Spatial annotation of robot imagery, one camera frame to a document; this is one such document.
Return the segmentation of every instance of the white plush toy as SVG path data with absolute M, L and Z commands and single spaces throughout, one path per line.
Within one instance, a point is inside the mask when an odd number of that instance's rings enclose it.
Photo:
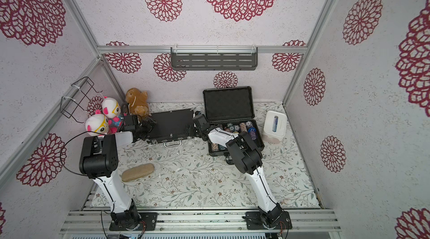
M 89 117 L 85 122 L 85 129 L 87 131 L 94 131 L 100 134 L 109 134 L 109 120 L 104 114 L 100 113 L 99 110 L 95 112 L 95 115 Z M 97 136 L 99 134 L 88 133 L 91 136 Z
M 103 114 L 105 114 L 107 118 L 112 119 L 112 121 L 109 122 L 110 125 L 113 125 L 114 127 L 121 126 L 124 116 L 121 114 L 119 103 L 114 98 L 105 97 L 101 103 L 101 108 Z
M 101 103 L 101 107 L 103 114 L 105 114 L 107 118 L 118 117 L 118 115 L 121 113 L 120 105 L 114 98 L 105 97 Z

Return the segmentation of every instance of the white plastic container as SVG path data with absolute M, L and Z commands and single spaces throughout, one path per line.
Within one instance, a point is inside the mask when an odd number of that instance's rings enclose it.
M 263 128 L 263 141 L 281 143 L 287 128 L 287 116 L 276 111 L 268 111 Z

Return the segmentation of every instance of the cable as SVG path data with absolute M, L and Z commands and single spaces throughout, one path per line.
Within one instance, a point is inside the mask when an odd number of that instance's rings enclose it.
M 103 232 L 105 233 L 106 239 L 109 239 L 108 235 L 105 232 L 105 226 L 103 225 L 103 217 L 101 216 L 101 211 L 100 211 L 100 220 L 101 220 L 101 227 L 103 228 Z
M 142 233 L 140 234 L 140 236 L 138 237 L 138 239 L 142 239 L 142 237 L 143 237 L 143 233 L 145 232 L 145 230 L 146 230 L 146 223 L 142 220 L 142 222 L 141 222 L 144 226 L 143 226 L 143 230 L 142 230 Z
M 95 131 L 90 131 L 90 130 L 88 130 L 88 131 L 84 131 L 83 133 L 80 133 L 80 134 L 78 134 L 78 135 L 74 136 L 73 138 L 71 138 L 70 140 L 68 140 L 68 141 L 66 142 L 66 144 L 64 144 L 64 146 L 63 146 L 63 147 L 64 147 L 64 148 L 66 148 L 66 145 L 67 145 L 68 143 L 70 143 L 73 139 L 77 138 L 78 136 L 80 136 L 80 135 L 82 135 L 82 134 L 86 134 L 86 133 L 101 134 L 101 133 L 96 133 Z M 80 175 L 80 176 L 83 176 L 83 177 L 87 177 L 87 175 L 85 175 L 85 174 L 79 174 L 79 173 L 75 173 L 75 172 L 73 172 L 73 171 L 69 170 L 69 168 L 67 168 L 67 167 L 66 167 L 66 165 L 65 165 L 65 163 L 63 162 L 63 160 L 62 160 L 62 159 L 60 159 L 60 163 L 61 163 L 61 165 L 64 167 L 64 169 L 66 169 L 67 171 L 71 172 L 72 174 Z

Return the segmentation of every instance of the open case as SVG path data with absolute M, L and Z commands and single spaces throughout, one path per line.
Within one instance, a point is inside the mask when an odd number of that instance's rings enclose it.
M 252 103 L 251 87 L 235 87 L 227 89 L 204 90 L 205 114 L 211 125 L 223 125 L 228 123 L 239 125 L 250 121 L 256 129 L 257 138 L 254 140 L 260 150 L 264 149 L 264 143 L 254 120 L 254 104 Z M 212 143 L 209 144 L 209 155 L 229 156 L 228 150 L 212 151 Z

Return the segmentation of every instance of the table surface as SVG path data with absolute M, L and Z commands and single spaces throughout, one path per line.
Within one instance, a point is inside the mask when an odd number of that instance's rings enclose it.
M 203 103 L 151 103 L 152 113 L 195 109 Z M 285 113 L 282 103 L 254 103 L 255 120 L 263 130 L 267 111 Z M 320 208 L 308 172 L 290 126 L 281 144 L 264 143 L 263 168 L 272 193 L 283 207 Z M 225 157 L 208 154 L 208 144 L 200 138 L 183 140 L 178 147 L 165 148 L 144 141 L 118 149 L 118 171 L 153 163 L 154 173 L 124 183 L 138 207 L 256 207 L 257 197 L 244 174 Z M 109 206 L 97 188 L 93 207 Z

